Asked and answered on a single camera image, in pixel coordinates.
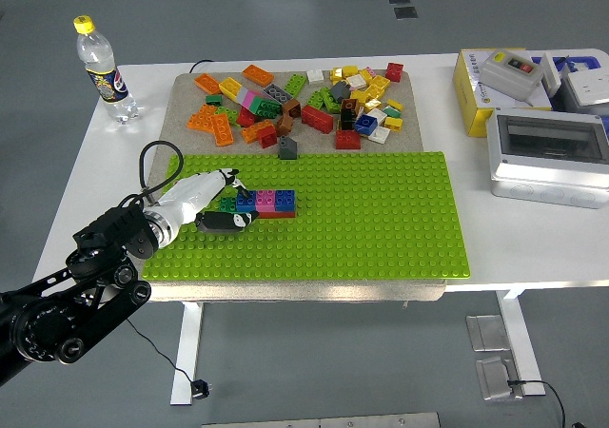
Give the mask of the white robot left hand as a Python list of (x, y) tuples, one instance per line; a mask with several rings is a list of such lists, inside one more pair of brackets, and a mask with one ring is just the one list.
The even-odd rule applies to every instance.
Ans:
[(222, 168), (198, 173), (180, 180), (156, 205), (144, 210), (159, 245), (174, 241), (183, 224), (195, 223), (200, 231), (237, 232), (259, 217), (257, 211), (247, 213), (204, 212), (227, 185), (243, 194), (246, 187), (237, 178), (238, 169)]

